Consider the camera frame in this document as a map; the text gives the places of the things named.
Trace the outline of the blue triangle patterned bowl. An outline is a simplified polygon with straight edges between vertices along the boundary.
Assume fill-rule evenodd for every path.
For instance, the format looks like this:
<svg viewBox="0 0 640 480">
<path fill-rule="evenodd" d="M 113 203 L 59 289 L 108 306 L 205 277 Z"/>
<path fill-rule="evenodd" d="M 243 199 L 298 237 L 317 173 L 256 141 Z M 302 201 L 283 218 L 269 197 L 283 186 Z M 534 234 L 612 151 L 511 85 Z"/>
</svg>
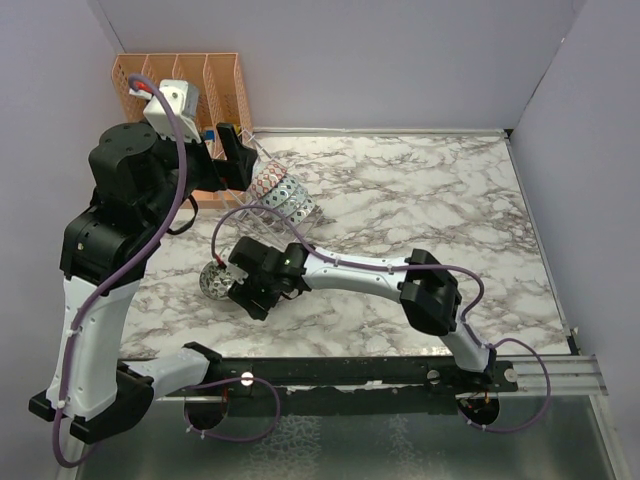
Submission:
<svg viewBox="0 0 640 480">
<path fill-rule="evenodd" d="M 261 203 L 270 208 L 275 208 L 287 200 L 298 187 L 299 183 L 294 177 L 285 175 L 261 198 Z"/>
</svg>

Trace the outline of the white diamond patterned bowl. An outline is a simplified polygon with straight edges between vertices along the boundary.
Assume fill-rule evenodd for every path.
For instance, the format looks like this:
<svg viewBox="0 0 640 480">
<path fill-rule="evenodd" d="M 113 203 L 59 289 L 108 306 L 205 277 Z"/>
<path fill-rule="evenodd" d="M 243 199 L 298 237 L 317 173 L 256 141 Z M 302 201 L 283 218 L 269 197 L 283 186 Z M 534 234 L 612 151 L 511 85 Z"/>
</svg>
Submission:
<svg viewBox="0 0 640 480">
<path fill-rule="evenodd" d="M 297 226 L 306 220 L 314 211 L 316 202 L 311 198 L 306 198 L 300 205 L 288 216 L 288 221 Z"/>
</svg>

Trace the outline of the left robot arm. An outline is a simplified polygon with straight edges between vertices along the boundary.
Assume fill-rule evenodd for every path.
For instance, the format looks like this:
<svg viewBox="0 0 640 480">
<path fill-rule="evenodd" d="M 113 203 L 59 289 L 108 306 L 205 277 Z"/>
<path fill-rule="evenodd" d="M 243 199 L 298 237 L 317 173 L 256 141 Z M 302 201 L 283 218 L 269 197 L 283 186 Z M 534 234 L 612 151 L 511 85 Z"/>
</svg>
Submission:
<svg viewBox="0 0 640 480">
<path fill-rule="evenodd" d="M 133 428 L 157 398 L 185 387 L 206 395 L 220 385 L 214 352 L 197 343 L 140 364 L 119 359 L 132 299 L 176 208 L 196 190 L 250 185 L 255 150 L 232 124 L 218 124 L 216 137 L 223 159 L 202 143 L 162 138 L 145 122 L 123 123 L 89 154 L 93 196 L 64 232 L 59 359 L 50 386 L 29 402 L 45 421 L 68 418 L 72 436 L 86 444 Z"/>
</svg>

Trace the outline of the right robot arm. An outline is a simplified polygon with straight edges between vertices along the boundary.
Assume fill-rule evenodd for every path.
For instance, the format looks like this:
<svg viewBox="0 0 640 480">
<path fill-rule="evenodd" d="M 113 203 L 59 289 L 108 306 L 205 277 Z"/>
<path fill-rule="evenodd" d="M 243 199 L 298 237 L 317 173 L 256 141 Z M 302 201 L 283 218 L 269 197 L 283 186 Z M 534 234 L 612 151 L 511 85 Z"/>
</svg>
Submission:
<svg viewBox="0 0 640 480">
<path fill-rule="evenodd" d="M 406 258 L 379 259 L 301 242 L 279 251 L 243 237 L 231 251 L 227 268 L 234 278 L 229 298 L 254 320 L 266 319 L 293 292 L 344 290 L 378 296 L 399 304 L 413 329 L 440 338 L 467 389 L 481 391 L 495 379 L 495 349 L 464 321 L 453 269 L 425 250 L 415 249 Z"/>
</svg>

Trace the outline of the white petal patterned bowl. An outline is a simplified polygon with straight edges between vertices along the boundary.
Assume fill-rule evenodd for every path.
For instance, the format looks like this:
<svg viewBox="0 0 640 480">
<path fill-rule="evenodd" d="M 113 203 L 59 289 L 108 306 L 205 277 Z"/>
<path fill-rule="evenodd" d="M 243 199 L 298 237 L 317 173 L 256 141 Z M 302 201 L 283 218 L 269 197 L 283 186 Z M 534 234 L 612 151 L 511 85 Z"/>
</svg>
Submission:
<svg viewBox="0 0 640 480">
<path fill-rule="evenodd" d="M 309 194 L 306 189 L 296 189 L 287 200 L 277 207 L 277 210 L 285 217 L 290 217 L 301 208 L 308 197 Z"/>
</svg>

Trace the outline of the blue floral patterned bowl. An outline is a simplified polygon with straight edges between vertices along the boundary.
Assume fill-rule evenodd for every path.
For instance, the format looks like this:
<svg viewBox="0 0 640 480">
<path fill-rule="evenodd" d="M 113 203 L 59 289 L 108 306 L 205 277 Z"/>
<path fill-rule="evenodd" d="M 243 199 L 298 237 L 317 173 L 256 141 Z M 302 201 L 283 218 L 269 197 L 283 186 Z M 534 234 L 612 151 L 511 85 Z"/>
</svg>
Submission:
<svg viewBox="0 0 640 480">
<path fill-rule="evenodd" d="M 280 213 L 289 214 L 305 200 L 307 194 L 301 184 L 283 179 L 266 195 L 266 202 Z"/>
</svg>

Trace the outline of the red patterned bowl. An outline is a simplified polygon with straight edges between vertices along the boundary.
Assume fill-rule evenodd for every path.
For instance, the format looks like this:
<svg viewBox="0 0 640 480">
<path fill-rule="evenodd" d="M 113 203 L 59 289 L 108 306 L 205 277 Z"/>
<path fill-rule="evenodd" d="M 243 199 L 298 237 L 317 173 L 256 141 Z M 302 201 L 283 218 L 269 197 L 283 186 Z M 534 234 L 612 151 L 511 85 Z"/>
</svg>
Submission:
<svg viewBox="0 0 640 480">
<path fill-rule="evenodd" d="M 255 200 L 261 199 L 270 190 L 277 186 L 287 173 L 287 168 L 277 161 L 260 164 L 259 169 L 253 174 L 249 187 L 249 193 Z"/>
</svg>

